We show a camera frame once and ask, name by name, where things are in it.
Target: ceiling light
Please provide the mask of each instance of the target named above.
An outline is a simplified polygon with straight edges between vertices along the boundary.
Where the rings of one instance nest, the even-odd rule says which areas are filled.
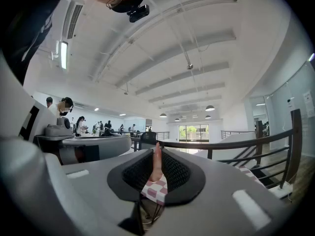
[[[68,50],[68,43],[62,42],[61,43],[61,67],[63,69],[67,69],[67,50]]]
[[[309,58],[309,62],[311,62],[314,59],[315,54],[312,54]]]
[[[212,111],[214,109],[215,109],[215,107],[212,105],[209,105],[208,107],[206,107],[206,111]]]

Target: checkered cloth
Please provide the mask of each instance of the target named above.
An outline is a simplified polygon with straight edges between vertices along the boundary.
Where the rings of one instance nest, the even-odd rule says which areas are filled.
[[[236,169],[239,169],[242,173],[246,174],[248,177],[250,177],[255,182],[261,184],[264,186],[256,177],[255,175],[247,169],[245,166],[242,167],[235,167]],[[141,194],[148,199],[152,200],[153,202],[163,206],[165,196],[167,194],[167,181],[165,176],[163,175],[159,181],[156,182],[150,182],[148,181],[147,184],[144,186],[143,190],[141,191]]]

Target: white ceiling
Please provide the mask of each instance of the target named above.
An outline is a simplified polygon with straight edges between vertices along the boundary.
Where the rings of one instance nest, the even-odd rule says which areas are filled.
[[[63,74],[67,85],[63,90],[74,91],[74,88],[80,87],[84,93],[79,94],[76,89],[73,97],[78,97],[77,100],[82,103],[151,118],[158,118],[161,111],[180,113],[203,109],[209,104],[220,107],[223,101],[231,103],[231,98],[237,100],[245,95],[245,90],[240,90],[240,93],[238,87],[247,89],[263,70],[258,64],[266,63],[267,58],[272,59],[273,53],[277,53],[278,45],[272,41],[282,42],[282,37],[278,39],[274,34],[279,30],[279,24],[286,29],[283,18],[279,21],[274,19],[283,13],[282,5],[278,5],[279,9],[272,5],[265,9],[260,8],[263,0],[257,5],[255,1],[144,0],[143,4],[150,6],[150,15],[132,24],[127,15],[108,10],[106,5],[95,0],[85,0],[68,51],[68,74]],[[184,4],[185,11],[181,9],[180,2]],[[248,12],[248,8],[244,7],[250,2],[252,9],[259,9],[262,16],[273,12],[270,16],[275,25],[273,28],[264,29],[252,23],[256,15],[253,16],[252,11]],[[270,41],[264,43],[261,38],[255,39],[255,36],[249,35],[253,30],[258,35],[261,31],[262,38],[267,38],[265,34],[269,33],[270,39],[267,40]],[[246,53],[243,50],[251,44],[258,46],[258,43],[257,51],[263,54],[256,59],[257,67],[252,67],[249,62],[244,62]],[[276,46],[272,52],[270,46]],[[176,79],[188,71],[183,49],[194,66],[192,72],[200,72]],[[207,67],[216,67],[223,62],[227,64],[225,68],[203,72]],[[52,81],[57,83],[60,79],[60,75],[56,75],[60,72],[55,71],[59,69],[48,60],[43,67],[38,87],[55,95],[57,92],[52,92],[55,91]],[[248,77],[236,76],[241,72],[246,74],[246,70]],[[149,87],[166,80],[168,82],[161,86]],[[164,99],[149,103],[157,97]]]

